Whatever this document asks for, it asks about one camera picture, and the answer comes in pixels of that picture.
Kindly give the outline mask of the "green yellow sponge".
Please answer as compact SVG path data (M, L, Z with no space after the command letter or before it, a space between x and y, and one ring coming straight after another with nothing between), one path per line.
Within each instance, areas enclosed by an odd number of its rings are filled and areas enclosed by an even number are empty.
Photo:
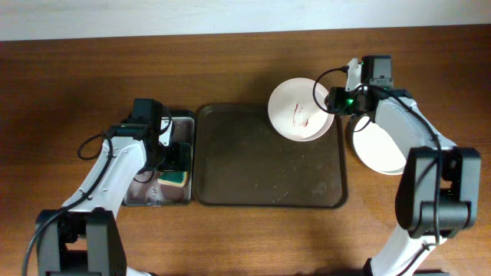
M157 181L160 185L181 188L189 182L189 173L183 171L162 172Z

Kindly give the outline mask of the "pink plate with red stain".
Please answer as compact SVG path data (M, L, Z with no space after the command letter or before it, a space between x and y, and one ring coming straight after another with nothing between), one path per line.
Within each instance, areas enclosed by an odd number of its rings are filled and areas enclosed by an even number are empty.
M297 77L282 82L272 92L268 116L274 129L283 137L298 142L316 140L334 122L334 115L324 112L328 90L308 78Z

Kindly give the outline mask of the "cream plate with red stain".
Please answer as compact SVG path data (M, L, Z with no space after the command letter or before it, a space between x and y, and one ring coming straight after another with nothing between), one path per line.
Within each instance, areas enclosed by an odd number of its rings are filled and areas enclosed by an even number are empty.
M389 134L366 115L349 121L351 145L358 159L377 173L401 175L406 159Z

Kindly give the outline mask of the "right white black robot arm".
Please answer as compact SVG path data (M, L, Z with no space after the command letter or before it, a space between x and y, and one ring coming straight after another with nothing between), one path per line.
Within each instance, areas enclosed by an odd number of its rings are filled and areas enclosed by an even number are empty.
M365 115L406 160L395 199L397 226L362 272L412 275L433 250L475 224L481 156L443 136L410 92L394 86L389 55L354 57L340 70L347 82L331 88L326 112Z

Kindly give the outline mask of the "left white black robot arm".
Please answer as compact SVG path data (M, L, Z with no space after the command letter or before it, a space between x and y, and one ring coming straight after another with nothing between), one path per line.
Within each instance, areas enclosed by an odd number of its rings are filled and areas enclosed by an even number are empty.
M141 173L182 173L186 185L193 167L196 115L169 110L154 99L137 98L129 116L99 133L94 166L59 209L45 209L25 253L32 251L40 275L138 275L130 268L117 228L119 208Z

